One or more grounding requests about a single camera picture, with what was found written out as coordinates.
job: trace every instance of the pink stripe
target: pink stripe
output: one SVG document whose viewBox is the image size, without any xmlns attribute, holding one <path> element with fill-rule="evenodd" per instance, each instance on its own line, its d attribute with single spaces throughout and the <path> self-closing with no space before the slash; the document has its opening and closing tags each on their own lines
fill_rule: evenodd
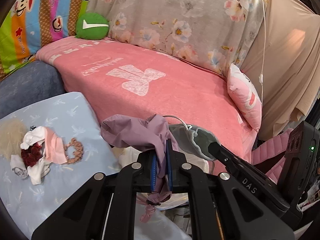
<svg viewBox="0 0 320 240">
<path fill-rule="evenodd" d="M 50 32 L 51 32 L 51 36 L 52 36 L 52 41 L 57 41 L 63 38 L 63 31 L 62 31 L 62 26 L 60 26 L 61 28 L 53 28 L 53 21 L 56 19 L 56 17 L 58 15 L 57 14 L 57 8 L 58 8 L 58 4 L 59 4 L 59 0 L 49 0 L 50 2 L 50 20 L 51 20 L 51 26 L 50 26 Z M 55 21 L 55 26 L 57 27 L 58 24 L 58 20 Z"/>
</svg>

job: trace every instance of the dark red scrunchie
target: dark red scrunchie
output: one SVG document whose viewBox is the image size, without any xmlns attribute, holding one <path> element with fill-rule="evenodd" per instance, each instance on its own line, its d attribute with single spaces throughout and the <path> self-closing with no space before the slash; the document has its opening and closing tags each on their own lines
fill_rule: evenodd
<svg viewBox="0 0 320 240">
<path fill-rule="evenodd" d="M 21 149 L 21 158 L 23 159 L 26 167 L 34 166 L 38 162 L 38 160 L 40 160 L 40 149 L 41 146 L 39 146 L 38 143 L 30 146 L 27 150 Z"/>
</svg>

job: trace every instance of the metal bolt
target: metal bolt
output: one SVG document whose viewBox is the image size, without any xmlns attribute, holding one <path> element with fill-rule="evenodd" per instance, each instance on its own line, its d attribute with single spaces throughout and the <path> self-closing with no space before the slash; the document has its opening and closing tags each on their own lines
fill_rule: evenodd
<svg viewBox="0 0 320 240">
<path fill-rule="evenodd" d="M 191 169 L 191 164 L 190 163 L 183 163 L 181 165 L 181 167 L 184 169 L 184 170 L 190 170 Z"/>
<path fill-rule="evenodd" d="M 135 170 L 140 169 L 141 168 L 141 163 L 132 163 L 131 167 Z"/>
<path fill-rule="evenodd" d="M 103 173 L 99 172 L 99 173 L 96 173 L 93 177 L 95 180 L 101 180 L 103 179 L 104 175 Z"/>
<path fill-rule="evenodd" d="M 228 180 L 228 179 L 230 179 L 229 173 L 226 173 L 226 172 L 220 173 L 219 176 L 220 176 L 220 179 L 223 179 L 223 180 Z"/>
</svg>

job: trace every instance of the pink bedspread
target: pink bedspread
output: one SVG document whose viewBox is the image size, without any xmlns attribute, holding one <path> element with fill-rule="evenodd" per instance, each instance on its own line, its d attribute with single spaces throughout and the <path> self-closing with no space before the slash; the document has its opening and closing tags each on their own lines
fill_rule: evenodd
<svg viewBox="0 0 320 240">
<path fill-rule="evenodd" d="M 57 68 L 68 92 L 85 95 L 99 122 L 113 114 L 175 115 L 212 131 L 226 148 L 251 162 L 256 132 L 238 113 L 219 75 L 108 39 L 67 37 L 40 49 L 36 58 Z M 215 174 L 224 171 L 215 164 Z"/>
</svg>

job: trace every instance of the green round pillow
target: green round pillow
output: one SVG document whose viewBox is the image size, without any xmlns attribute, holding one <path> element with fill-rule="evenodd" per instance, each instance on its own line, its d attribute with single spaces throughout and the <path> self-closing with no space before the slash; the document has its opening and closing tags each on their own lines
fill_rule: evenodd
<svg viewBox="0 0 320 240">
<path fill-rule="evenodd" d="M 76 38 L 101 40 L 107 36 L 109 22 L 98 13 L 85 13 L 76 24 Z"/>
</svg>

